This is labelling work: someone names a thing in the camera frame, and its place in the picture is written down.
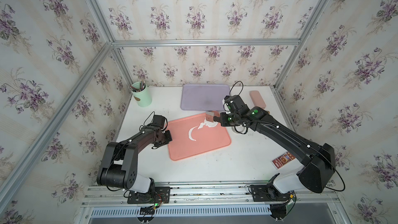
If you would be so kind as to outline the pink plastic tray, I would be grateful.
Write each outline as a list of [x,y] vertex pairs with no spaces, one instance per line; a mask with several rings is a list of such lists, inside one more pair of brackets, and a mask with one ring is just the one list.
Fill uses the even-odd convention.
[[189,130],[205,120],[205,113],[197,114],[168,123],[167,130],[172,134],[172,141],[168,144],[169,156],[173,161],[179,161],[213,150],[229,146],[232,141],[225,127],[220,123],[209,135],[197,141],[188,138]]

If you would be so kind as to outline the black handled metal scraper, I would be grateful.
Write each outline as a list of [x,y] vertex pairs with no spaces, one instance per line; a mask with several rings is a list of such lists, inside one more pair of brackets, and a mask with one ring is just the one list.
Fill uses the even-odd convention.
[[217,111],[211,111],[211,112],[206,112],[205,113],[205,119],[208,122],[214,123],[214,122],[220,122],[220,113]]

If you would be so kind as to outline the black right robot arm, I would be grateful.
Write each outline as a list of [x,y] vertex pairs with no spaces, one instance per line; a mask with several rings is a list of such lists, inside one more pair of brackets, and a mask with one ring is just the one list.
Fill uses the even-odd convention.
[[227,108],[212,121],[223,127],[244,127],[258,132],[290,152],[301,164],[296,171],[275,174],[265,187],[272,198],[298,189],[307,189],[320,194],[336,172],[334,148],[325,143],[319,145],[290,130],[277,121],[268,111],[249,108],[239,95],[224,99]]

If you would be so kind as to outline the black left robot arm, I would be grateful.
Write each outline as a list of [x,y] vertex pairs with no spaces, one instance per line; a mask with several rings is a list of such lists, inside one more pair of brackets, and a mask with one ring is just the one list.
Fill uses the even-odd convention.
[[138,155],[148,145],[159,148],[171,141],[169,130],[147,125],[124,141],[108,143],[98,169],[97,184],[109,190],[125,189],[141,194],[148,193],[152,179],[138,173]]

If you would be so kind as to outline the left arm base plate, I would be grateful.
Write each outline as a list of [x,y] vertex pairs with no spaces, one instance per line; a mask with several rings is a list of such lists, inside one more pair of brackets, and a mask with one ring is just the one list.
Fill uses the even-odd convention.
[[147,193],[129,191],[128,204],[166,204],[170,201],[171,187],[155,187]]

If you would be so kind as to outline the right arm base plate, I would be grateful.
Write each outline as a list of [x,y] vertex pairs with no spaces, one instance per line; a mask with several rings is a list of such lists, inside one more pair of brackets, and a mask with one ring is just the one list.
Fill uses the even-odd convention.
[[274,180],[280,174],[275,174],[265,185],[250,185],[248,187],[249,193],[252,195],[254,202],[289,202],[293,198],[291,192],[281,193],[274,186]]

